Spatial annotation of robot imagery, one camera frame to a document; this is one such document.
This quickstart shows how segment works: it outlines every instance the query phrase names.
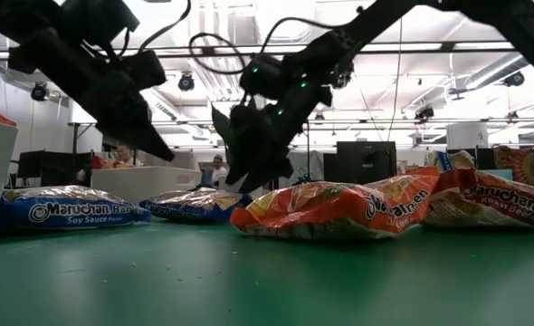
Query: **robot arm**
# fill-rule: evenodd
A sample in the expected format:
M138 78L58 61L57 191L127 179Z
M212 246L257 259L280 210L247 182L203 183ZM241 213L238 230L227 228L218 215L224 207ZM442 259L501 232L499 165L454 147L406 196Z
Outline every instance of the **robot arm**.
M41 71L96 119L101 132L170 161L174 154L148 120L148 104L139 94L166 81L160 62L151 51L120 57L110 45L138 24L122 0L67 0L62 6L0 0L0 34L20 44L9 49L9 68Z
M354 20L326 32L304 50L282 61L259 54L247 65L240 80L243 89L277 104L265 110L235 107L228 127L226 117L214 111L215 128L223 132L233 154L227 184L246 176L241 191L248 192L276 177L289 177L293 172L286 159L289 144L302 132L318 103L331 104L329 86L345 79L357 53L416 5L460 11L496 27L534 66L532 0L493 0L486 5L479 0L377 0L366 10L359 8Z

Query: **green tabletop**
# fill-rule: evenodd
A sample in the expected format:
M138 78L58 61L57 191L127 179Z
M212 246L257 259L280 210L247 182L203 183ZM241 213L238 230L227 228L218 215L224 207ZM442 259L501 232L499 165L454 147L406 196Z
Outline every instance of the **green tabletop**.
M534 325L534 234L322 245L228 225L0 240L0 325Z

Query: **ramen noodle bag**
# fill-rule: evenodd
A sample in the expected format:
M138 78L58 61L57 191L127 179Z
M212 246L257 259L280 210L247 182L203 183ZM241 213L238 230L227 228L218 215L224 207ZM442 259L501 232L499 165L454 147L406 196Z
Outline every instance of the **ramen noodle bag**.
M474 169L442 174L426 225L534 227L534 187Z
M151 213L107 192L81 186L6 191L0 231L81 229L150 222Z
M426 166L437 167L440 172L450 171L454 168L476 168L474 158L465 150L454 154L431 151L427 155Z
M297 185L238 208L231 223L250 235L309 240L391 237L419 224L439 175L435 168L360 186Z
M211 188L168 191L144 200L140 206L173 222L212 223L228 221L238 206L251 203L248 195Z

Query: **black monitor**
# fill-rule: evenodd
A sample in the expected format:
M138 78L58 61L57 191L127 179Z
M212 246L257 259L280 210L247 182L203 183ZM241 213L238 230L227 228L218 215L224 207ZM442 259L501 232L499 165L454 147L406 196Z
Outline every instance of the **black monitor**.
M336 161L335 182L360 185L376 182L396 175L396 144L394 141L341 141Z
M341 182L341 175L338 167L338 154L323 154L323 179L329 182Z
M20 155L17 177L41 179L41 186L70 185L81 169L91 163L91 153L57 153L45 150Z

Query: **security camera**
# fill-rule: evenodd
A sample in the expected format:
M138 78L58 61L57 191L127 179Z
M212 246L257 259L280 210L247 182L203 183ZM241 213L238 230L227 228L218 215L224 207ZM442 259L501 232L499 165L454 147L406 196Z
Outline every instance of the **security camera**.
M434 117L434 108L432 105L428 104L415 112L414 119L426 121Z
M190 72L183 72L183 76L178 81L178 89L181 91L191 91L195 87L193 74Z
M520 86L523 83L524 83L524 75L522 74L522 72L513 73L512 75L510 75L504 80L504 85L506 87Z
M45 82L37 82L30 96L34 101L48 101L48 88Z

